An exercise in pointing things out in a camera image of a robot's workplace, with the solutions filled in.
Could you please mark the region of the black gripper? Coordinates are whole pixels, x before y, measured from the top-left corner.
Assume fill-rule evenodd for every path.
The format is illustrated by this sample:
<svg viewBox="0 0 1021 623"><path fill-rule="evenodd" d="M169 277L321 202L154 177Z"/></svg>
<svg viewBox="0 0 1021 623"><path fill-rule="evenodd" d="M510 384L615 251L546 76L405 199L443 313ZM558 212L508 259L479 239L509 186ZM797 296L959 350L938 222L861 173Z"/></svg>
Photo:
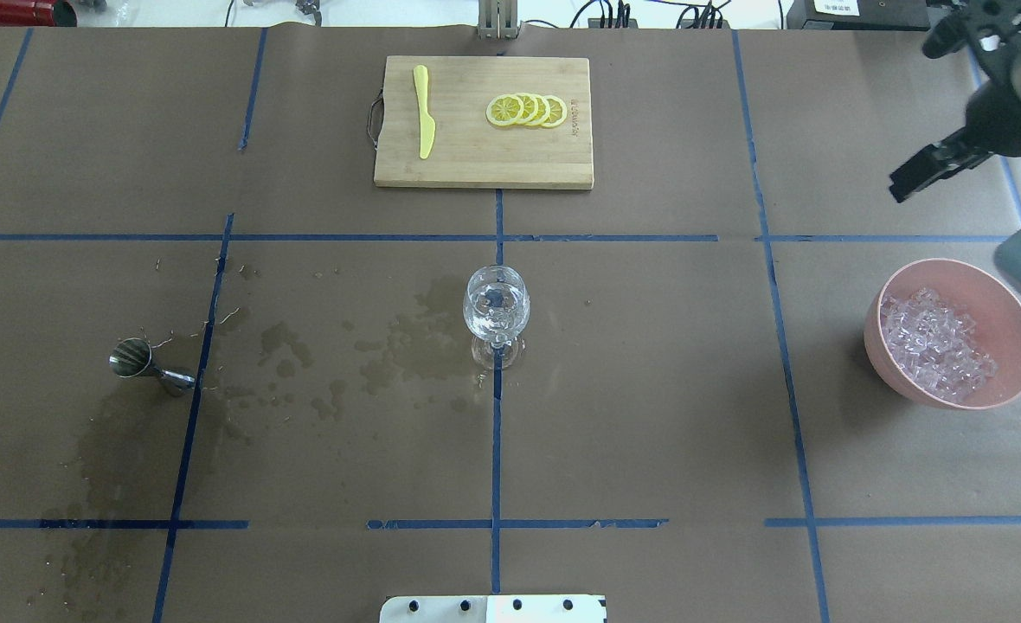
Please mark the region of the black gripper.
<svg viewBox="0 0 1021 623"><path fill-rule="evenodd" d="M890 193L906 202L941 180L978 167L992 155L1021 157L1021 99L1012 88L988 82L965 107L965 125L946 143L923 146L889 175Z"/></svg>

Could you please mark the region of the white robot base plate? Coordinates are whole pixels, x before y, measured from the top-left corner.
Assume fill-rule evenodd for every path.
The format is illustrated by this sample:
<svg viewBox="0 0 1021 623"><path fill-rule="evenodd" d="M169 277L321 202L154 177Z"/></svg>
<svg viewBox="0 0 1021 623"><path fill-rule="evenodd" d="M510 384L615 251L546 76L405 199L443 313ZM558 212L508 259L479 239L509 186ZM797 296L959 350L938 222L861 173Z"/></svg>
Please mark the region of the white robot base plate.
<svg viewBox="0 0 1021 623"><path fill-rule="evenodd" d="M380 622L607 622L604 595L459 594L386 600Z"/></svg>

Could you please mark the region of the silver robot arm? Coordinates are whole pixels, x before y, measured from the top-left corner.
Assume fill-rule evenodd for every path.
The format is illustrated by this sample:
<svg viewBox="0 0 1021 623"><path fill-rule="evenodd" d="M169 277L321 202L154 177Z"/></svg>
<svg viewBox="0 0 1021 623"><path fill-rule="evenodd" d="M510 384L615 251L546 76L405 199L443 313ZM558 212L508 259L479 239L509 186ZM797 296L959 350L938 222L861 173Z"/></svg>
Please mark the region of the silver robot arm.
<svg viewBox="0 0 1021 623"><path fill-rule="evenodd" d="M1009 163L1021 204L1021 9L989 17L952 15L930 32L923 53L949 55L973 48L982 80L971 94L964 124L923 146L891 173L888 189L903 202L934 183L1001 157ZM994 253L998 269L1021 294L1021 228Z"/></svg>

